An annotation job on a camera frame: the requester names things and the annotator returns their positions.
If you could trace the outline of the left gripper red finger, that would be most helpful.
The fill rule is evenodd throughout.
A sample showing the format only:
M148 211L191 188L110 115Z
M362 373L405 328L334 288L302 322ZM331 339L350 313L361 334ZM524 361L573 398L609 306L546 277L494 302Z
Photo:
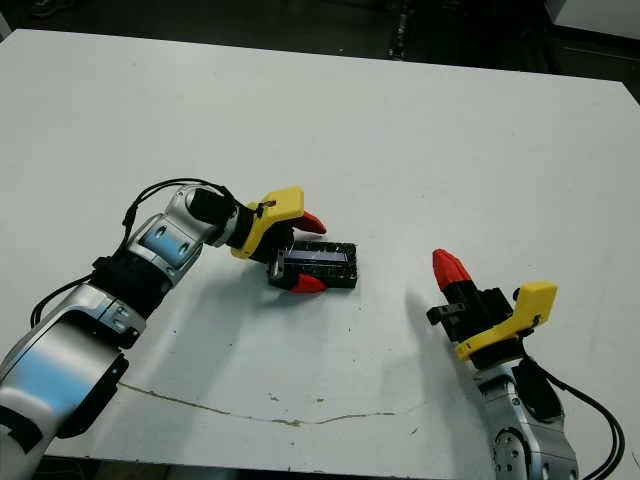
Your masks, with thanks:
M294 293L320 293L327 290L327 285L315 276L299 273L288 290Z
M304 211L302 216L293 219L292 226L300 231L317 235L324 235L327 232L324 223L308 211Z

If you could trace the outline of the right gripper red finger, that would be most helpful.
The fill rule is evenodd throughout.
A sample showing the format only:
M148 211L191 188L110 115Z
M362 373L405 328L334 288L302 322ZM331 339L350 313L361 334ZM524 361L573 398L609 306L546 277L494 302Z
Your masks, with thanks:
M477 302L479 290L462 261L453 257L452 298L456 302Z
M448 303L460 303L460 288L465 285L465 268L461 261L445 249L432 252L432 266L436 282Z

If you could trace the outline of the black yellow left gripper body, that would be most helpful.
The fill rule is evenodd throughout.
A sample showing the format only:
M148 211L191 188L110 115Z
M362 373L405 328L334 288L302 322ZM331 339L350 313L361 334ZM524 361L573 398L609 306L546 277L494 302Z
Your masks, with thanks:
M304 214L304 192L294 186L267 194L261 201L240 206L238 226L229 239L238 259L270 265L293 244L293 222Z

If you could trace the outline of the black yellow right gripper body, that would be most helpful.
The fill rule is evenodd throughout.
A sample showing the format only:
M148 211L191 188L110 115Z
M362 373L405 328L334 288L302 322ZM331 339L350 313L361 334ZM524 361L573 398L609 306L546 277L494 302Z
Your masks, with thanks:
M430 308L426 316L431 324L442 325L460 361L484 369L523 355L520 338L550 319L558 286L525 283L514 304L499 288L478 290L477 302L447 302Z

